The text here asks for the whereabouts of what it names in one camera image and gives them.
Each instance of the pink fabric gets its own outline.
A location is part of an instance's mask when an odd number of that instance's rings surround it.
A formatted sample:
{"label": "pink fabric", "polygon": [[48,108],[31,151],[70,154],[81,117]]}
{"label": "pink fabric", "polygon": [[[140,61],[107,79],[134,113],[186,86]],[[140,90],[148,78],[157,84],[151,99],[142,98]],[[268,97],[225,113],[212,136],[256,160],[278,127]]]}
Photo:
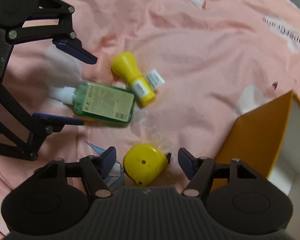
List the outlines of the pink fabric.
{"label": "pink fabric", "polygon": [[[97,65],[82,64],[83,79],[114,84],[111,59],[131,51],[144,74],[155,68],[165,84],[154,103],[136,107],[126,128],[100,122],[65,126],[47,138],[35,162],[0,156],[0,202],[51,159],[74,162],[94,154],[86,142],[103,149],[115,146],[120,163],[138,143],[171,151],[171,164],[150,186],[181,190],[188,180],[178,165],[179,147],[215,157],[245,87],[255,85],[268,98],[291,89],[300,96],[300,11],[287,0],[206,0],[202,8],[190,0],[64,1],[75,7],[74,30],[83,47],[99,58]],[[280,34],[283,25],[286,31]],[[4,83],[30,113],[71,116],[70,109],[47,100],[46,83],[55,75],[45,56],[50,44],[17,45]],[[27,137],[2,109],[0,116],[17,135]],[[133,183],[126,177],[125,185]]]}

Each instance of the orange box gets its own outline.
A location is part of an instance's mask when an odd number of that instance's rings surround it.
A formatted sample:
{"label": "orange box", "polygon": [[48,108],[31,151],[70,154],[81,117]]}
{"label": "orange box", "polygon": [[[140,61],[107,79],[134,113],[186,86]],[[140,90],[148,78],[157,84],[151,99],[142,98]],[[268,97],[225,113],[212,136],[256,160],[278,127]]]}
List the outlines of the orange box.
{"label": "orange box", "polygon": [[[292,201],[286,232],[300,240],[300,99],[290,91],[235,121],[215,161],[239,158],[266,177]],[[212,190],[225,185],[214,181]]]}

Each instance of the bottle label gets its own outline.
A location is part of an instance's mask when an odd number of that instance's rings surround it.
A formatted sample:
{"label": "bottle label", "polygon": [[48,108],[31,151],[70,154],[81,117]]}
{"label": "bottle label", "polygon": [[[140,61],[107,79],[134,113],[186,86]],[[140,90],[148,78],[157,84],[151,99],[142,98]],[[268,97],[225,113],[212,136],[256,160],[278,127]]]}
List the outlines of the bottle label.
{"label": "bottle label", "polygon": [[164,84],[164,79],[159,75],[159,73],[153,69],[146,76],[150,87],[156,90],[158,87]]}
{"label": "bottle label", "polygon": [[134,95],[113,87],[92,84],[88,87],[82,111],[127,122]]}
{"label": "bottle label", "polygon": [[137,80],[132,86],[132,91],[136,94],[138,98],[143,98],[150,94],[149,88],[141,81]]}

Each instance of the green liquid bottle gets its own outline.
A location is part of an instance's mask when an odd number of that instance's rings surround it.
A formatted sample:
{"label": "green liquid bottle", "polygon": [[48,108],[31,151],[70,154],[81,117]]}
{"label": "green liquid bottle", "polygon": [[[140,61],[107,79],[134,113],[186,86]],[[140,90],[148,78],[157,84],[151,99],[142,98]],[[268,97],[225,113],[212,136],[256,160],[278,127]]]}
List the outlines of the green liquid bottle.
{"label": "green liquid bottle", "polygon": [[131,121],[135,96],[122,88],[82,81],[77,88],[52,88],[50,97],[73,105],[73,113],[90,119],[127,124]]}

